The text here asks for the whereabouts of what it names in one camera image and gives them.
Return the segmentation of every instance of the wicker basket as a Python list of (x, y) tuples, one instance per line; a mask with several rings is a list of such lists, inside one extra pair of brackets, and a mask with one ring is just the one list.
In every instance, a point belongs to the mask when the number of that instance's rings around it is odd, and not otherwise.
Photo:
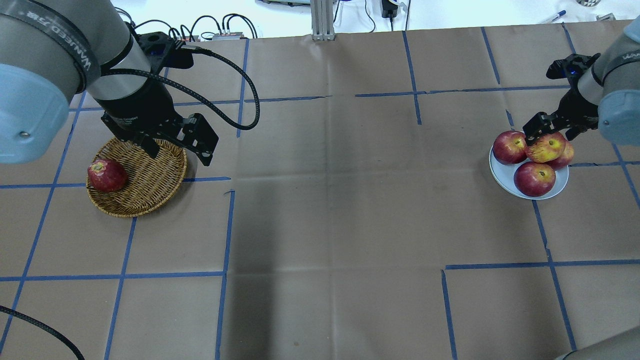
[(160, 145), (156, 159), (131, 142), (116, 138), (98, 151), (93, 161), (116, 160), (129, 175), (125, 187), (111, 193), (94, 189), (87, 176), (86, 191), (98, 209), (114, 217), (132, 218), (148, 214), (171, 199), (187, 172), (187, 153), (166, 140), (156, 142)]

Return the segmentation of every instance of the white background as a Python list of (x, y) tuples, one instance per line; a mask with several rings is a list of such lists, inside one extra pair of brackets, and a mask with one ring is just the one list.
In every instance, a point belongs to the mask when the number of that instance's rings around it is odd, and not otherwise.
[[(380, 1), (367, 0), (367, 9), (376, 22), (376, 31), (390, 31), (388, 19), (381, 17)], [(285, 4), (266, 4), (259, 0), (111, 0), (115, 6), (127, 10), (136, 23), (161, 19), (178, 28), (189, 28), (201, 15), (212, 15), (219, 21), (228, 13), (240, 13), (255, 24), (259, 37), (291, 37), (311, 33), (310, 6), (290, 7)], [(500, 26), (537, 24), (553, 14), (566, 10), (558, 22), (595, 21), (596, 15), (613, 13), (617, 19), (635, 19), (640, 15), (640, 0), (601, 0), (594, 7), (579, 5), (575, 0), (412, 0), (409, 30), (466, 28), (471, 26)], [(394, 28), (404, 29), (406, 12), (399, 12)], [(365, 14), (365, 0), (343, 1), (335, 22), (336, 33), (364, 33), (373, 28)], [(162, 24), (148, 24), (140, 33), (167, 31)], [(216, 29), (212, 20), (201, 20), (195, 34)], [(233, 31), (250, 32), (241, 19), (231, 23)]]

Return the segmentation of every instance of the white bowl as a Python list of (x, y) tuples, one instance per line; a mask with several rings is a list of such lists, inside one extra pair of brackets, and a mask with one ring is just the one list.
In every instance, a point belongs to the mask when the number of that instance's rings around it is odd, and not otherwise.
[(519, 164), (505, 165), (500, 163), (495, 156), (493, 155), (493, 146), (491, 146), (491, 150), (489, 151), (489, 167), (491, 168), (491, 174), (493, 178), (500, 184), (500, 186), (507, 190), (510, 194), (516, 195), (517, 197), (521, 197), (523, 199), (529, 200), (545, 200), (559, 194), (567, 182), (569, 181), (569, 166), (565, 166), (560, 170), (556, 170), (556, 183), (554, 187), (551, 188), (551, 191), (546, 193), (545, 195), (538, 197), (531, 197), (524, 195), (518, 188), (516, 184), (513, 182), (513, 175), (520, 165), (530, 161), (526, 159), (525, 161)]

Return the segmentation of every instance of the pen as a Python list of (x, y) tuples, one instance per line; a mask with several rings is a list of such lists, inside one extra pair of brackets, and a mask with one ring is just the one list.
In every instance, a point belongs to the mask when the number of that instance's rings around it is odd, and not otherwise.
[(556, 21), (557, 19), (560, 19), (564, 14), (566, 14), (566, 11), (563, 10), (559, 13), (554, 14), (553, 16), (551, 16), (550, 18), (539, 22), (539, 24), (551, 24), (552, 22)]

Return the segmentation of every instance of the red and yellow apple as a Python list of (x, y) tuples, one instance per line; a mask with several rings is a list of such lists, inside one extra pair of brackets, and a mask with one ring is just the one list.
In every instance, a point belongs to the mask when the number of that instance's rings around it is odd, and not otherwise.
[(566, 142), (566, 146), (564, 147), (564, 151), (562, 155), (558, 159), (551, 160), (546, 162), (547, 165), (552, 167), (554, 170), (560, 170), (563, 167), (569, 165), (573, 160), (573, 145), (570, 142)]
[(505, 131), (493, 142), (493, 156), (501, 164), (518, 164), (527, 158), (524, 134), (519, 131)]
[(100, 192), (116, 192), (122, 189), (129, 176), (124, 167), (111, 159), (98, 159), (87, 169), (89, 182)]
[(513, 174), (513, 182), (526, 196), (542, 196), (554, 187), (556, 171), (547, 164), (528, 161), (518, 167)]
[(545, 134), (533, 145), (525, 147), (527, 157), (535, 163), (546, 163), (558, 159), (566, 147), (566, 139), (561, 133)]

